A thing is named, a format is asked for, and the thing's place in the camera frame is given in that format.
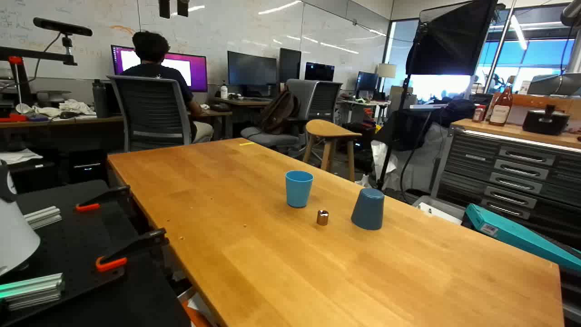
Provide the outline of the small gold cylinder object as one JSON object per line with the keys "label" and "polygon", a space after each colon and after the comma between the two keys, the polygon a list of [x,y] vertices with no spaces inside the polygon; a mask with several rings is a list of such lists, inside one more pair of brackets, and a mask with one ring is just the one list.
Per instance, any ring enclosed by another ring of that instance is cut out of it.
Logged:
{"label": "small gold cylinder object", "polygon": [[318,226],[327,226],[327,224],[329,224],[329,211],[319,209],[319,211],[318,211],[318,216],[316,216],[316,224],[318,224]]}

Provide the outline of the light blue upright cup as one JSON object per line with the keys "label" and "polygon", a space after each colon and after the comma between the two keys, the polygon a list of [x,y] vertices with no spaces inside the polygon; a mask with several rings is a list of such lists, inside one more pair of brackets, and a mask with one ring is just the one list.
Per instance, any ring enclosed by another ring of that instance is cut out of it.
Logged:
{"label": "light blue upright cup", "polygon": [[287,204],[301,209],[309,204],[314,176],[307,171],[289,171],[285,175]]}

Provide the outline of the dark blue upturned cup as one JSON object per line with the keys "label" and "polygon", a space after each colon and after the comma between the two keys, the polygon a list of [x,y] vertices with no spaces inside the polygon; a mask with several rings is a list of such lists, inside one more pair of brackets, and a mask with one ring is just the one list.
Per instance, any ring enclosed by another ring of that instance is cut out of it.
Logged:
{"label": "dark blue upturned cup", "polygon": [[383,200],[381,191],[361,189],[350,216],[352,224],[367,231],[378,231],[383,226]]}

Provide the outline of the wooden stool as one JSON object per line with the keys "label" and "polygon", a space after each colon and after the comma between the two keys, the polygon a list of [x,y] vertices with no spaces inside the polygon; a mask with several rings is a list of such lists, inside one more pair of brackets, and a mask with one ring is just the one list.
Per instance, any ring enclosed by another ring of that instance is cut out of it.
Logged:
{"label": "wooden stool", "polygon": [[345,129],[334,122],[329,120],[309,120],[305,126],[307,133],[307,146],[303,153],[303,162],[310,160],[310,155],[314,151],[314,144],[318,140],[323,142],[323,156],[319,167],[323,171],[329,171],[332,166],[334,147],[338,140],[347,142],[347,175],[350,180],[356,180],[356,164],[354,164],[354,142],[359,138],[359,133],[354,133],[350,129]]}

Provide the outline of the dark monitor centre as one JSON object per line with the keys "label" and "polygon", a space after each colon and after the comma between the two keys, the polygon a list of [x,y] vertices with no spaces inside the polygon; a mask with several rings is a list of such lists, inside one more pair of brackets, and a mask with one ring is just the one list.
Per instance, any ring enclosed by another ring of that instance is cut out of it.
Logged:
{"label": "dark monitor centre", "polygon": [[269,98],[274,84],[278,82],[276,60],[229,51],[227,80],[241,97]]}

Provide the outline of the purple lit monitor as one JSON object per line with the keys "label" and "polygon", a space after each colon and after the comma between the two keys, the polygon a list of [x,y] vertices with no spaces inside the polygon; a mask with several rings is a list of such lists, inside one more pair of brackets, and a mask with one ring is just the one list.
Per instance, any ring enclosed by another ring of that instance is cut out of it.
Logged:
{"label": "purple lit monitor", "polygon": [[[140,64],[138,55],[132,47],[112,46],[111,47],[112,71],[116,75],[127,71]],[[172,67],[181,73],[185,84],[192,93],[207,91],[207,58],[198,55],[183,55],[183,53],[167,53],[163,58],[163,66]]]}

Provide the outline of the grey mesh office chair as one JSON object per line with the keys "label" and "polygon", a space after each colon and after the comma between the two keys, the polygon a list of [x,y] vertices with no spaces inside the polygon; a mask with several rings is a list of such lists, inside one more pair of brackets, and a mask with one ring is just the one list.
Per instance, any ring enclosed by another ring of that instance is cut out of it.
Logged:
{"label": "grey mesh office chair", "polygon": [[152,77],[111,77],[123,118],[123,149],[189,146],[192,126],[176,80]]}

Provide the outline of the seated person dark hair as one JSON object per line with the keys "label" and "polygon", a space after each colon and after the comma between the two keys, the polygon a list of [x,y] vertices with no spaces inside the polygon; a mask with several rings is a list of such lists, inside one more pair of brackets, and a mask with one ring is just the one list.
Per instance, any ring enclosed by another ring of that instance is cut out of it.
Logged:
{"label": "seated person dark hair", "polygon": [[214,127],[207,122],[200,122],[201,107],[194,102],[194,97],[189,86],[185,84],[185,78],[178,69],[163,66],[163,58],[169,53],[167,38],[158,33],[138,31],[132,35],[132,46],[136,57],[140,58],[140,64],[125,69],[125,75],[174,80],[189,109],[191,131],[194,133],[192,142],[211,142],[214,137]]}

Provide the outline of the teal case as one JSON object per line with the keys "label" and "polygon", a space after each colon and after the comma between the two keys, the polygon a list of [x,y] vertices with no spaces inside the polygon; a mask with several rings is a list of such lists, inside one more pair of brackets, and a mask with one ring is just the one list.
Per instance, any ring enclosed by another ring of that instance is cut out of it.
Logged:
{"label": "teal case", "polygon": [[561,246],[555,240],[476,204],[470,204],[465,209],[465,216],[476,231],[486,236],[537,255],[568,271],[581,273],[581,253],[574,247]]}

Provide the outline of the black softbox light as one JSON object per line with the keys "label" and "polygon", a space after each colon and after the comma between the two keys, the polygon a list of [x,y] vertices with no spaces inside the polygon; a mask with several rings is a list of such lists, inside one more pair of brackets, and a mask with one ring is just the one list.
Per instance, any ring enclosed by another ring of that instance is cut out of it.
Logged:
{"label": "black softbox light", "polygon": [[407,75],[472,75],[497,0],[463,0],[419,13]]}

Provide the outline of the lower black orange clamp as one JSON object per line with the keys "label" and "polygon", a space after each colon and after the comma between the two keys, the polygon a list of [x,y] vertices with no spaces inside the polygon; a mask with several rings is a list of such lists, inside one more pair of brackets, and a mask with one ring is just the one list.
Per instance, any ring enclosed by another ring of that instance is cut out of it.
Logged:
{"label": "lower black orange clamp", "polygon": [[165,244],[165,231],[163,229],[154,229],[145,235],[140,235],[122,247],[111,251],[109,255],[98,256],[94,260],[94,269],[103,275],[103,273],[112,273],[118,269],[123,269],[129,264],[129,256],[138,251],[152,249],[158,246]]}

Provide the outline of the black orange clamp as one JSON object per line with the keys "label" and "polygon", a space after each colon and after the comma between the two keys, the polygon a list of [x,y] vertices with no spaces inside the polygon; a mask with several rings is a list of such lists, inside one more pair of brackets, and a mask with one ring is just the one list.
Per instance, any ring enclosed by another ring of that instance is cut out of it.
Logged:
{"label": "black orange clamp", "polygon": [[74,211],[76,213],[94,213],[94,211],[100,211],[105,202],[116,202],[125,213],[131,211],[127,187],[105,189],[103,193],[76,204]]}
{"label": "black orange clamp", "polygon": [[140,235],[122,247],[111,251],[109,255],[98,256],[94,260],[94,269],[103,275],[103,273],[112,273],[118,269],[123,269],[129,264],[129,256],[138,251],[152,249],[158,246],[165,244],[165,231],[163,229],[154,229],[145,235]]}

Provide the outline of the upper black orange clamp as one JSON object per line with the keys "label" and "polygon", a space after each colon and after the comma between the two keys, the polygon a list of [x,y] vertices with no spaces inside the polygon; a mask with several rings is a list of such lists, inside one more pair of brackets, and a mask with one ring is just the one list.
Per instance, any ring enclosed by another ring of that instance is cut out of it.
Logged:
{"label": "upper black orange clamp", "polygon": [[131,211],[127,187],[105,189],[103,193],[76,204],[74,211],[76,213],[94,213],[94,211],[100,211],[105,202],[116,202],[125,213]]}

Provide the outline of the red labelled bottle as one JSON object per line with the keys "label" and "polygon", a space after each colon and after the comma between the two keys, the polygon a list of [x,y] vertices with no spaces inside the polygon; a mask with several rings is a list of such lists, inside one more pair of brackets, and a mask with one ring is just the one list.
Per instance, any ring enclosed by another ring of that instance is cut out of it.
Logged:
{"label": "red labelled bottle", "polygon": [[488,122],[494,126],[505,126],[512,109],[512,89],[506,87],[490,109]]}

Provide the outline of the grey drawer cabinet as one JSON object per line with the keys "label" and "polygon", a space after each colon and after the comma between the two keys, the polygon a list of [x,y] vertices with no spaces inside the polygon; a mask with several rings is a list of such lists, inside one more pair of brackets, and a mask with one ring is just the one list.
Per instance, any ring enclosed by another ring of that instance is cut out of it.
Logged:
{"label": "grey drawer cabinet", "polygon": [[477,204],[561,244],[581,246],[581,151],[574,137],[457,120],[436,196]]}

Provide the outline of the black device on cabinet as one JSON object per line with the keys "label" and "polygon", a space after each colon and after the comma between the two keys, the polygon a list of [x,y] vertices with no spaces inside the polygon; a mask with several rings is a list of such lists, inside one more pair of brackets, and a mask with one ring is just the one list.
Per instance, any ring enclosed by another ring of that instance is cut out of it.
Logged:
{"label": "black device on cabinet", "polygon": [[568,115],[555,106],[545,106],[543,109],[530,109],[525,117],[523,129],[539,135],[561,135],[568,124]]}

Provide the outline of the aluminium extrusion bars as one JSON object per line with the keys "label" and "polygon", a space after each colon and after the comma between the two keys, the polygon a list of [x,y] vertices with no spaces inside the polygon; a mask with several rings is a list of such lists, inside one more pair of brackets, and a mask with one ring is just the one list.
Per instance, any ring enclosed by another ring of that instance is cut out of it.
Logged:
{"label": "aluminium extrusion bars", "polygon": [[36,278],[9,282],[0,285],[0,300],[9,311],[22,311],[56,302],[62,296],[63,275],[43,275]]}

